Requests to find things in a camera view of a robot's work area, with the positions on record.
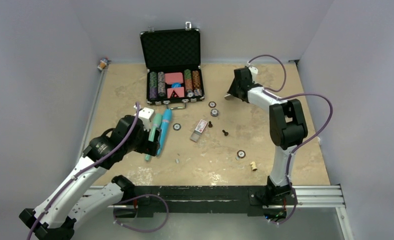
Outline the light blue stapler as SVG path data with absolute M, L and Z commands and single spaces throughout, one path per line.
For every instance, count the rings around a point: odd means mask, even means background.
M 233 98 L 234 98 L 234 96 L 231 95 L 231 94 L 226 94 L 226 95 L 224 96 L 224 99 L 227 100 L 227 101 L 232 100 Z

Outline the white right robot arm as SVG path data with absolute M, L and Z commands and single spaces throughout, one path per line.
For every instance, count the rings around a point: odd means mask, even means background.
M 308 135 L 308 128 L 298 99 L 285 100 L 256 83 L 255 67 L 234 70 L 228 94 L 253 104 L 269 114 L 269 133 L 275 145 L 274 163 L 267 178 L 265 198 L 276 204 L 291 192 L 291 171 L 295 151 Z

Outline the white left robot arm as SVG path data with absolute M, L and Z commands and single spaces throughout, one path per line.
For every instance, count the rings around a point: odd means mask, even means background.
M 71 239 L 86 221 L 109 205 L 136 203 L 135 185 L 122 175 L 97 193 L 83 199 L 86 191 L 130 152 L 155 156 L 159 142 L 152 142 L 152 114 L 126 115 L 114 128 L 93 138 L 78 163 L 59 187 L 40 205 L 24 209 L 19 218 L 29 228 L 27 239 Z

